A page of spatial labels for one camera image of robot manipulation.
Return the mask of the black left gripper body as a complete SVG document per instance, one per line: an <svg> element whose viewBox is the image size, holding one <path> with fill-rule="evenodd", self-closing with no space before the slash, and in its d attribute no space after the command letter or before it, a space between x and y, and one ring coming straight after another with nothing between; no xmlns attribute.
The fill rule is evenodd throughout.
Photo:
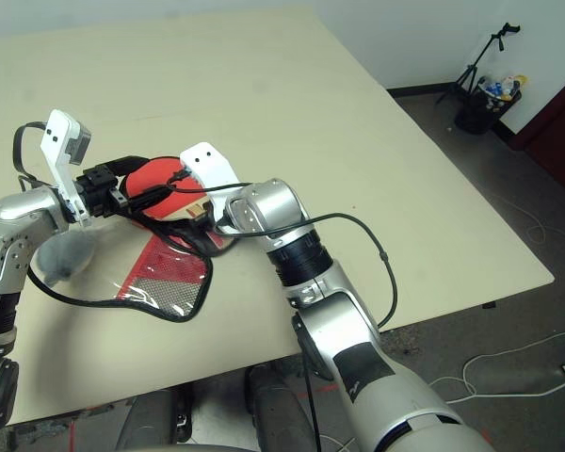
<svg viewBox="0 0 565 452"><path fill-rule="evenodd" d="M118 189L118 177L107 164L85 169L76 178L76 189L92 218L118 215L128 207Z"/></svg>

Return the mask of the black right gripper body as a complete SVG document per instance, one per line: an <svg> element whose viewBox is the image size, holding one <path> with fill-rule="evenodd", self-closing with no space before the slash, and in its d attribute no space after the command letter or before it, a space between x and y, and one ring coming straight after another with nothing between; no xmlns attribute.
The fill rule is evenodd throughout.
<svg viewBox="0 0 565 452"><path fill-rule="evenodd" d="M211 199L209 207L209 218L212 224L212 230L216 234L227 234L228 224L224 219L225 202L217 199Z"/></svg>

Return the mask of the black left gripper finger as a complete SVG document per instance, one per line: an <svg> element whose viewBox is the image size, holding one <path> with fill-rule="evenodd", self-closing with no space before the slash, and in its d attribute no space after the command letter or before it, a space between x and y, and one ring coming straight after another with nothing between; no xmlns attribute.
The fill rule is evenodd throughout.
<svg viewBox="0 0 565 452"><path fill-rule="evenodd" d="M105 162L105 166L115 176L126 176L132 172L137 171L142 166L146 165L149 161L150 159L146 157L128 155Z"/></svg>
<svg viewBox="0 0 565 452"><path fill-rule="evenodd" d="M122 186L121 193L126 199L121 212L136 213L162 202L172 194L172 190L168 186L158 185L146 188L137 195L132 195L125 186Z"/></svg>

